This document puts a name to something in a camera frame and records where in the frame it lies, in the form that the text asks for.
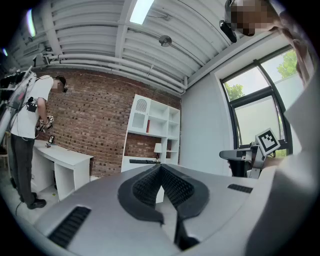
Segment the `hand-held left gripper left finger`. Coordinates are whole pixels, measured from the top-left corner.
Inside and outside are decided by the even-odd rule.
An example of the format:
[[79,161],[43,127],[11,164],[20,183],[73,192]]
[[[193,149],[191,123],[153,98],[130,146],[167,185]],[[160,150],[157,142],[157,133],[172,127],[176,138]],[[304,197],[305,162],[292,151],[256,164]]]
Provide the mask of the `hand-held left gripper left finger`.
[[155,165],[124,181],[118,189],[117,198],[122,208],[133,218],[162,225],[164,216],[156,210],[161,186],[161,166]]

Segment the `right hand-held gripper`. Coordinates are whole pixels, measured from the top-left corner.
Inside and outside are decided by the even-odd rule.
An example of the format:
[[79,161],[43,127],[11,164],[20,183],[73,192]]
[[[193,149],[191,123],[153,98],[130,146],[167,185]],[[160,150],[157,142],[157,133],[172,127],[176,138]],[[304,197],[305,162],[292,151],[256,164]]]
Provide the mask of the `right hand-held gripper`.
[[227,160],[233,177],[258,179],[266,158],[280,148],[271,128],[255,136],[248,148],[222,150],[219,157]]

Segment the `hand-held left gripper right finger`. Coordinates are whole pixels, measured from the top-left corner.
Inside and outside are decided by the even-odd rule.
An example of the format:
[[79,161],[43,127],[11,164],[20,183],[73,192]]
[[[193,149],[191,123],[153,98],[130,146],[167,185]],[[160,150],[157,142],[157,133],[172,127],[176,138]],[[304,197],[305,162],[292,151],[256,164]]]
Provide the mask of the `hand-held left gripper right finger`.
[[161,186],[177,212],[174,244],[185,251],[199,240],[187,234],[184,221],[195,218],[205,209],[210,192],[207,186],[167,164],[161,166]]

